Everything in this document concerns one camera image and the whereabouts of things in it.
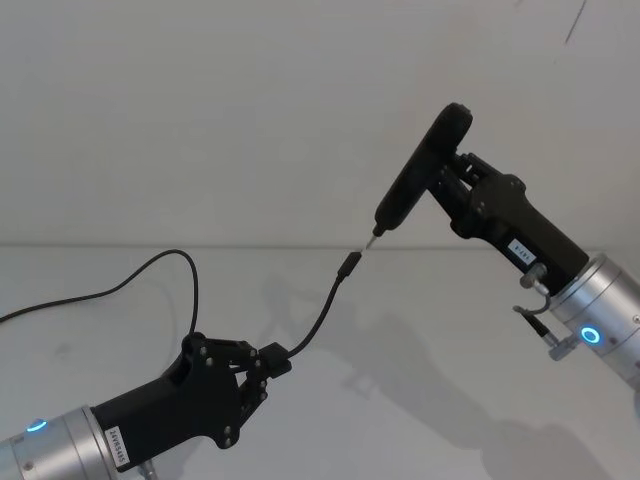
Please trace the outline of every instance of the blue light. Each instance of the blue light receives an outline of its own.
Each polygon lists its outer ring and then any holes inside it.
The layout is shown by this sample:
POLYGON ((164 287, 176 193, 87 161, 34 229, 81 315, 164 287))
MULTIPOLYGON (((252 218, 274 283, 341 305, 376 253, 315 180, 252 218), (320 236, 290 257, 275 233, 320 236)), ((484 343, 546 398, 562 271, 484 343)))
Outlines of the blue light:
POLYGON ((46 426, 47 426, 46 420, 36 420, 31 424, 30 427, 27 427, 27 432, 29 433, 37 432, 38 430, 42 430, 46 426))
POLYGON ((582 327, 580 336, 585 342, 591 345, 597 345, 601 339, 600 332, 593 327, 582 327))

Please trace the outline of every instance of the white wall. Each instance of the white wall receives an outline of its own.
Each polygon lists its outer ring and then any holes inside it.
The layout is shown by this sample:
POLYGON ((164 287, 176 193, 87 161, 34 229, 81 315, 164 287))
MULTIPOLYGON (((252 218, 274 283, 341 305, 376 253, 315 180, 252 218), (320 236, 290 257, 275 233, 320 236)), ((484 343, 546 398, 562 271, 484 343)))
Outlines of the white wall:
MULTIPOLYGON (((110 287, 153 253, 1 248, 1 310, 110 287)), ((344 254, 192 253, 200 329, 285 346, 306 332, 344 254)), ((2 325, 0 438, 157 376, 188 326, 181 262, 163 260, 111 298, 2 325)), ((238 445, 190 441, 158 459, 159 478, 635 478, 631 391, 586 349, 551 361, 510 311, 539 302, 517 277, 493 252, 372 252, 238 445)))
MULTIPOLYGON (((360 244, 438 111, 583 245, 639 232, 634 0, 6 0, 0 242, 360 244)), ((432 202, 387 245, 455 245, 432 202)))

